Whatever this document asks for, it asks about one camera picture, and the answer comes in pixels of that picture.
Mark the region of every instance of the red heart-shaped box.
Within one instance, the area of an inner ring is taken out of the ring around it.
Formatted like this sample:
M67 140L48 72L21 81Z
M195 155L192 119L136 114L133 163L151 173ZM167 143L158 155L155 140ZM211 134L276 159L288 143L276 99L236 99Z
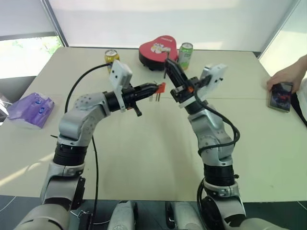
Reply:
M139 48L139 60L150 70L164 70L164 61L167 53L163 48L170 48L169 58L177 60L176 40L168 35L157 37L155 40L142 44Z

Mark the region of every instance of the smartphone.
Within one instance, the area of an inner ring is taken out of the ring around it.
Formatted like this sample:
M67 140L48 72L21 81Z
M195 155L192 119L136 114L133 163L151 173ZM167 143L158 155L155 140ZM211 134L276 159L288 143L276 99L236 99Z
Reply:
M291 83L273 85L269 99L269 107L281 112L289 112L291 107L291 95Z

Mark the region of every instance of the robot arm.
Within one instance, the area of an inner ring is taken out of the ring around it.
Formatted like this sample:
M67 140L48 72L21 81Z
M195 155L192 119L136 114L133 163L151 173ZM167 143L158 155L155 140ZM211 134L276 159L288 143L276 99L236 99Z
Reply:
M151 83L132 87L131 76L128 66L116 60L110 74L114 91L83 95L63 116L54 159L41 191L42 205L31 210L15 230L68 229L69 211L77 209L83 199L85 178L81 174L97 123L117 110L133 108L141 116L136 102L158 89Z
M201 78L188 79L181 67L174 61L166 59L166 73L176 87L171 94L179 107L188 112L188 120L198 139L199 155L204 165L204 179L201 183L207 196L200 203L201 217L211 230L282 230L282 228L264 220L247 219L240 198L238 184L235 181L232 152L234 144L228 145L232 139L224 129L221 117L210 112L194 96L196 93L203 101L206 94L213 90L223 80L225 65L204 68ZM210 110L215 110L206 101ZM178 226L185 226L176 219Z

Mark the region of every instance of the window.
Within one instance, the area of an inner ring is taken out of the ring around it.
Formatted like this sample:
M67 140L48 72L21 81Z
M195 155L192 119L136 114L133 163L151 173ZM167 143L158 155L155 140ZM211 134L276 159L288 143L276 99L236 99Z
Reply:
M0 41L0 79L38 75L61 46L57 36Z

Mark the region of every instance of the purple tissue pack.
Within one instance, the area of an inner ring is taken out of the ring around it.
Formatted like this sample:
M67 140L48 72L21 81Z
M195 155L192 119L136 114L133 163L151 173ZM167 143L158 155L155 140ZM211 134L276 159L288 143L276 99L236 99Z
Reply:
M8 119L23 127L42 128L53 107L49 97L34 92L7 108Z

